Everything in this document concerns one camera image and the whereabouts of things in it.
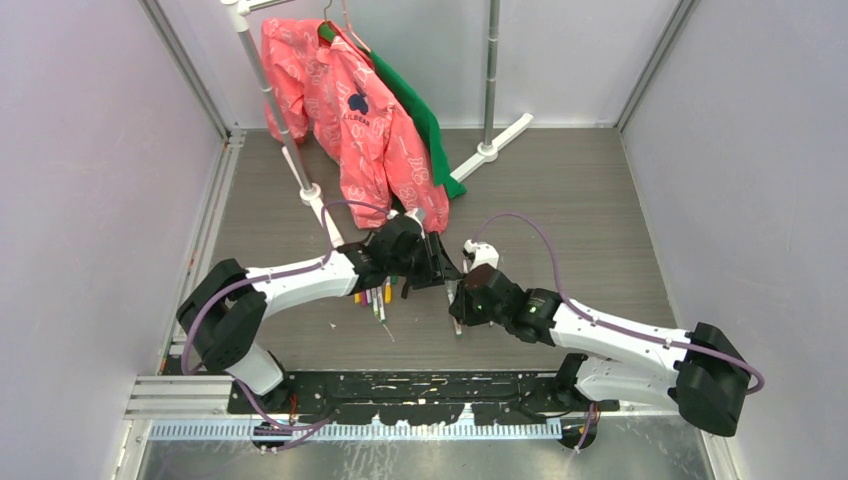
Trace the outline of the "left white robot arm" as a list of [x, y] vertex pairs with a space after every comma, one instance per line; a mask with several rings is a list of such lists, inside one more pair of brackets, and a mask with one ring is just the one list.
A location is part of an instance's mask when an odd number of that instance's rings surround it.
[[360, 242], [334, 247], [326, 256], [269, 268], [244, 268], [234, 259], [216, 264], [176, 311], [187, 344], [208, 371], [226, 372], [269, 413], [292, 397], [282, 365], [257, 343], [262, 322], [316, 300], [376, 288], [393, 276], [403, 289], [424, 289], [461, 279], [440, 236], [399, 215]]

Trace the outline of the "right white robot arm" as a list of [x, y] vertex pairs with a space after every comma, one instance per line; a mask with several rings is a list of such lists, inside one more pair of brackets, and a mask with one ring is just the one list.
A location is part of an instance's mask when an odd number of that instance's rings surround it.
[[460, 280], [449, 312], [465, 326], [494, 323], [525, 343], [567, 350], [554, 387], [571, 411], [603, 401], [653, 405], [732, 437], [755, 377], [714, 325], [684, 330], [627, 320], [552, 290], [524, 289], [490, 265]]

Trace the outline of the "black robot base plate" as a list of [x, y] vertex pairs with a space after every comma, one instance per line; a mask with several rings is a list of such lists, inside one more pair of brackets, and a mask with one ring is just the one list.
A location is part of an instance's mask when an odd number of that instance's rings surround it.
[[264, 410], [305, 423], [450, 425], [469, 408], [475, 426], [529, 425], [588, 410], [548, 371], [295, 371], [283, 392]]

